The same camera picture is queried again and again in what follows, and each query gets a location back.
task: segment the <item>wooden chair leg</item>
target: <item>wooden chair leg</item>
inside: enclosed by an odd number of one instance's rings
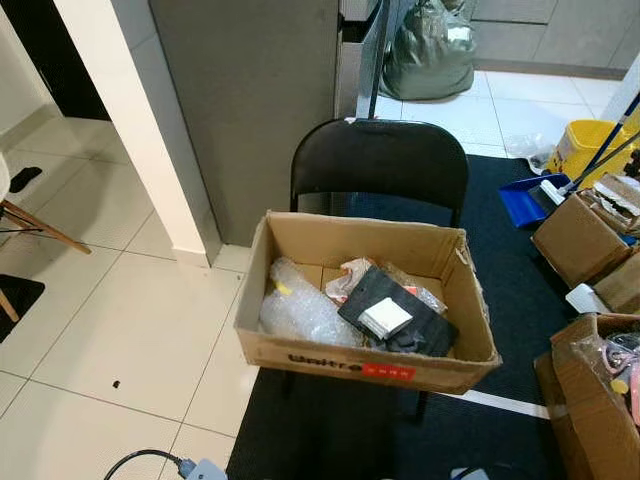
[[[87,247],[85,247],[81,243],[78,243],[72,238],[67,237],[60,230],[56,230],[52,226],[47,225],[46,223],[38,220],[36,217],[31,215],[30,213],[25,212],[20,207],[17,207],[16,205],[9,202],[8,200],[3,200],[0,205],[2,205],[6,210],[6,212],[9,214],[8,215],[9,220],[11,220],[16,225],[19,225],[20,227],[25,228],[26,223],[21,219],[26,220],[34,227],[41,228],[43,232],[48,233],[49,235],[56,238],[57,240],[60,240],[62,243],[65,243],[70,247],[80,250],[82,253],[86,253],[86,254],[91,253],[91,250],[89,250]]]
[[[7,312],[7,315],[9,315],[9,318],[13,323],[18,323],[20,321],[20,316],[2,290],[0,290],[0,307]]]

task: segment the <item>black slipper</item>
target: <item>black slipper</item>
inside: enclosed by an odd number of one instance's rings
[[[22,189],[26,187],[31,180],[33,180],[41,173],[42,169],[38,167],[23,168],[20,173],[18,173],[11,179],[11,186],[9,187],[9,191],[11,193],[18,193],[22,191]]]

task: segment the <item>white tile floor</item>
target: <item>white tile floor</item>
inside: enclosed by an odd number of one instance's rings
[[[468,153],[506,157],[509,136],[542,132],[553,143],[569,120],[600,112],[616,85],[477,72],[462,95],[380,98],[377,114],[438,124]],[[44,170],[9,199],[93,253],[28,235],[0,247],[1,273],[46,284],[0,344],[2,478],[99,479],[148,447],[225,466],[257,374],[229,320],[248,249],[223,247],[210,270],[177,264],[108,123],[53,119],[6,157],[12,173]],[[147,458],[118,478],[179,477]]]
[[[520,136],[540,133],[555,144],[569,121],[599,118],[619,84],[477,71],[471,89],[445,99],[401,102],[379,97],[376,115],[433,123],[453,133],[467,153],[506,157],[505,146]]]

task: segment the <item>yellow bucket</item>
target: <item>yellow bucket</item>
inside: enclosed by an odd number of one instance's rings
[[[558,143],[556,150],[549,159],[547,168],[552,173],[564,173],[571,180],[575,180],[582,174],[614,126],[615,123],[602,120],[576,120],[571,122],[567,125],[560,143]],[[600,159],[620,146],[629,136],[624,127],[622,127]],[[592,187],[605,173],[622,172],[624,166],[630,161],[634,145],[635,142],[608,160],[600,168],[594,170],[584,179],[579,188]]]

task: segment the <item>black rug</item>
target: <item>black rug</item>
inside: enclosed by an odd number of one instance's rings
[[[0,289],[18,316],[22,318],[44,292],[44,283],[10,275],[0,275]],[[9,315],[0,308],[0,342],[7,338],[15,326],[16,324],[9,318]]]
[[[568,288],[531,242],[516,229],[498,188],[529,178],[524,161],[470,156],[471,174],[461,226],[467,231],[476,274],[489,306],[491,331],[504,365],[475,390],[524,402],[542,402],[533,360],[549,350],[549,337],[577,314],[564,300]],[[449,210],[382,195],[354,194],[346,214],[448,225]]]
[[[474,389],[540,404],[533,360],[574,313],[562,282],[531,244],[531,231],[511,225],[498,196],[500,186],[531,176],[528,169],[488,157],[470,163],[462,226],[504,361]],[[449,220],[444,209],[362,194],[347,199],[346,213]],[[491,480],[565,478],[549,422],[433,394],[417,426],[398,416],[414,411],[415,402],[415,392],[309,375],[296,375],[285,398],[281,372],[261,369],[227,473],[231,480],[445,480],[452,468],[504,463],[516,470]]]

